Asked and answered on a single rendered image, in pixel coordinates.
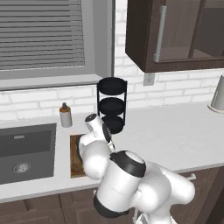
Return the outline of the grey wall socket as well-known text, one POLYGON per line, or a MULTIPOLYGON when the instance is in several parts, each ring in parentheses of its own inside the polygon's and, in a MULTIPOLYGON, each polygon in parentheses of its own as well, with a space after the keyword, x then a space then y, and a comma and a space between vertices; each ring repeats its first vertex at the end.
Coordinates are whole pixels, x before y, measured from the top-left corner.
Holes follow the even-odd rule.
POLYGON ((155 74, 154 73, 145 73, 143 77, 143 84, 145 86, 153 86, 155 80, 155 74))

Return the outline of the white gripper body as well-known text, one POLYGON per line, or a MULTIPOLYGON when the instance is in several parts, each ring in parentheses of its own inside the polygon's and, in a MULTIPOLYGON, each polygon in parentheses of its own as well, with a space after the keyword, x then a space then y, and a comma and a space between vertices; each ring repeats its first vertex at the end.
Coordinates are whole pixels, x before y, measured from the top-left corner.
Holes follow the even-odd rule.
POLYGON ((93 134, 88 133, 80 137, 79 147, 82 148, 93 141, 93 134))

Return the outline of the dark wood drawer front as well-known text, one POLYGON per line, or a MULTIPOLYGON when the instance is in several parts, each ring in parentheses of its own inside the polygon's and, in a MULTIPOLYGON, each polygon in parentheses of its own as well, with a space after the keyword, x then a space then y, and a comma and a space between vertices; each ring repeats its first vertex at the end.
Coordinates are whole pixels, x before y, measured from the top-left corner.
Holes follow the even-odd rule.
POLYGON ((171 215, 178 224, 224 224, 224 166, 182 172, 192 179, 196 193, 191 203, 171 207, 171 215))

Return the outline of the dark grey sink basin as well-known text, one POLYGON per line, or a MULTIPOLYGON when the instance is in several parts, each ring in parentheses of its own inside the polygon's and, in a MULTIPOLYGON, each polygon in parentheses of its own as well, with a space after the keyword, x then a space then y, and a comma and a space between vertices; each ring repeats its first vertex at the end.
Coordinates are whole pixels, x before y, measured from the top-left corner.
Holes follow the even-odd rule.
POLYGON ((56 123, 0 129, 0 185, 50 178, 56 123))

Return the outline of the black three-tier stand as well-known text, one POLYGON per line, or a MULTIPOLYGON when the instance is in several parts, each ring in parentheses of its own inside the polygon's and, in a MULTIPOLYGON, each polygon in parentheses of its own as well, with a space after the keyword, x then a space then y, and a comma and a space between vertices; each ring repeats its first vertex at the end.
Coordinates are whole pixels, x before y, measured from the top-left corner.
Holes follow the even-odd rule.
POLYGON ((97 114, 108 126, 111 134, 123 130, 126 118, 128 82, 117 77, 101 79, 96 84, 97 114))

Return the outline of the wooden cutting board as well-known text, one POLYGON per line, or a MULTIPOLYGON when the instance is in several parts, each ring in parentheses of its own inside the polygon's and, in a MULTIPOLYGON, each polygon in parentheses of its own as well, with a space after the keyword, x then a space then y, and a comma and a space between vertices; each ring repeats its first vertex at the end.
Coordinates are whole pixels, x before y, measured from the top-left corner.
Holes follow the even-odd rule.
POLYGON ((78 153, 79 140, 81 135, 71 135, 70 136, 70 169, 71 178, 79 178, 85 175, 82 168, 81 158, 78 153))

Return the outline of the dark wood base cupboard door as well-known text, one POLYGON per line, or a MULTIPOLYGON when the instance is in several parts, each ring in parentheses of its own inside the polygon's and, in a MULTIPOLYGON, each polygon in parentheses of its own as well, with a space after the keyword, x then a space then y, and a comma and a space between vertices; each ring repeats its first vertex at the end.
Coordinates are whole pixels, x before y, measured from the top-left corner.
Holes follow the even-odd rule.
POLYGON ((0 204, 0 224, 101 224, 94 189, 0 204))

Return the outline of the grey window with blinds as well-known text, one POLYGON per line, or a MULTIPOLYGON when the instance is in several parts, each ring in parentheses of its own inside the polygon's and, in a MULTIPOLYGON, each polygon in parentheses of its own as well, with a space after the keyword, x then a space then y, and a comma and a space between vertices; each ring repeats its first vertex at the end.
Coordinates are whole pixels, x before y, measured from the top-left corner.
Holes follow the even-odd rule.
POLYGON ((115 0, 0 0, 0 91, 111 77, 115 7, 115 0))

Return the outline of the dark wood wall cupboard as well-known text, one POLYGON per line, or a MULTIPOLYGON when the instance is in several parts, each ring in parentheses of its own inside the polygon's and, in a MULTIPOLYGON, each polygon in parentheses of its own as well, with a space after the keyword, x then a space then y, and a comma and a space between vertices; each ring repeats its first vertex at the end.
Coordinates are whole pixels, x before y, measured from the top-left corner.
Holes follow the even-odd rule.
POLYGON ((160 21, 159 8, 165 0, 128 0, 125 52, 145 73, 224 68, 224 57, 154 61, 160 21))

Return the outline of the grey soap dispenser bottle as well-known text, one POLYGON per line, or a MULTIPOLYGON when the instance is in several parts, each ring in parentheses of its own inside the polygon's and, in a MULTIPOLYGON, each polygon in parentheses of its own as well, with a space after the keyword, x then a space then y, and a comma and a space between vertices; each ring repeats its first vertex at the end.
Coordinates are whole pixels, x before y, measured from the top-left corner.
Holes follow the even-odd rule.
POLYGON ((73 125, 71 109, 67 106, 65 102, 63 102, 62 106, 59 108, 59 115, 61 126, 63 128, 69 128, 73 125))

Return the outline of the glass cupboard door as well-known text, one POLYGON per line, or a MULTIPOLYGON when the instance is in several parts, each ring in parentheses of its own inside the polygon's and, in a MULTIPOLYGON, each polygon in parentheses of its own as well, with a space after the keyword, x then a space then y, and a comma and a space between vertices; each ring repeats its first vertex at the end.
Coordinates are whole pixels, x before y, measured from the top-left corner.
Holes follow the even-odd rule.
POLYGON ((224 57, 224 0, 165 0, 159 62, 224 57))

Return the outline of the white paper towel roll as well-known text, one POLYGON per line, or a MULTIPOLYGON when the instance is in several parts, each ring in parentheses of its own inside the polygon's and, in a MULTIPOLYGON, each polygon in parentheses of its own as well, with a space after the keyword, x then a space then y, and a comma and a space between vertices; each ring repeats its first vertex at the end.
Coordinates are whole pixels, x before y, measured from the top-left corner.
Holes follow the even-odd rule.
POLYGON ((213 112, 224 114, 224 74, 220 76, 213 99, 207 106, 213 112))

